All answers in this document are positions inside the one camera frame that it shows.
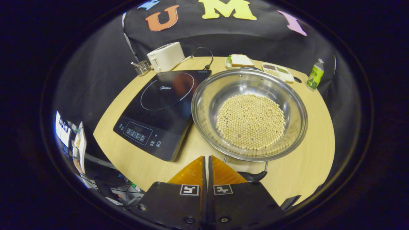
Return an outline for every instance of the green bottle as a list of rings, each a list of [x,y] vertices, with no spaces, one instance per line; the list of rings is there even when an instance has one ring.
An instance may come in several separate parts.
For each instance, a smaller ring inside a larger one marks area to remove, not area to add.
[[[322,59],[318,59],[318,61],[312,67],[312,71],[310,73],[310,77],[308,78],[307,85],[311,87],[313,90],[316,89],[323,75],[324,62],[322,61]]]

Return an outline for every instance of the white toaster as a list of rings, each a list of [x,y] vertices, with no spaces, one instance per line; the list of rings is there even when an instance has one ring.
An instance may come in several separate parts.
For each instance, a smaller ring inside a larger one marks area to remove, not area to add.
[[[172,70],[183,59],[184,54],[179,42],[170,43],[148,53],[148,59],[155,72]]]

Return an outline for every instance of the orange letter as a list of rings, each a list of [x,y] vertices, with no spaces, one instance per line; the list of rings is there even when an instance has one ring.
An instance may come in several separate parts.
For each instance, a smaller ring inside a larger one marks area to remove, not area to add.
[[[165,12],[168,12],[169,15],[169,21],[163,24],[159,23],[158,16],[160,15],[160,12],[147,17],[145,20],[148,21],[149,29],[152,31],[161,31],[173,26],[178,21],[178,12],[176,11],[176,8],[178,7],[179,5],[175,5],[165,9]]]

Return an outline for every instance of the sandwich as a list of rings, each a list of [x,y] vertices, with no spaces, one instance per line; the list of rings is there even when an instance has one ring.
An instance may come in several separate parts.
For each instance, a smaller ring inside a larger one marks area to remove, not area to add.
[[[232,54],[229,56],[231,60],[231,65],[234,67],[242,67],[242,66],[252,66],[254,67],[254,63],[250,60],[247,55],[243,54]]]

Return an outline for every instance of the wooden tabletop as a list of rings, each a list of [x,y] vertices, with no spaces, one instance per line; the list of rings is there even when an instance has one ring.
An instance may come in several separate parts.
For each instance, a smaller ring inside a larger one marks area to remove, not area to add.
[[[209,62],[210,57],[194,57],[181,63],[174,70],[200,70]],[[256,67],[262,69],[262,61],[254,63]],[[331,169],[335,151],[331,117],[320,93],[307,88],[307,75],[287,69],[302,81],[288,84],[304,102],[308,113],[308,129],[304,140],[293,152],[268,163],[268,173],[261,180],[279,205],[289,197],[301,195],[297,201],[299,203],[324,183]],[[214,57],[210,70],[212,74],[227,70],[225,57]],[[174,162],[166,162],[146,153],[113,131],[122,112],[155,74],[156,72],[152,70],[144,76],[133,79],[108,107],[94,131],[94,137],[108,159],[129,180],[145,191],[156,181],[169,181],[199,156],[206,156],[207,159],[207,156],[214,155],[221,160],[225,157],[204,140],[194,124],[186,134],[185,143]],[[247,162],[230,157],[226,163],[236,171],[250,173],[260,173],[265,166],[264,162]]]

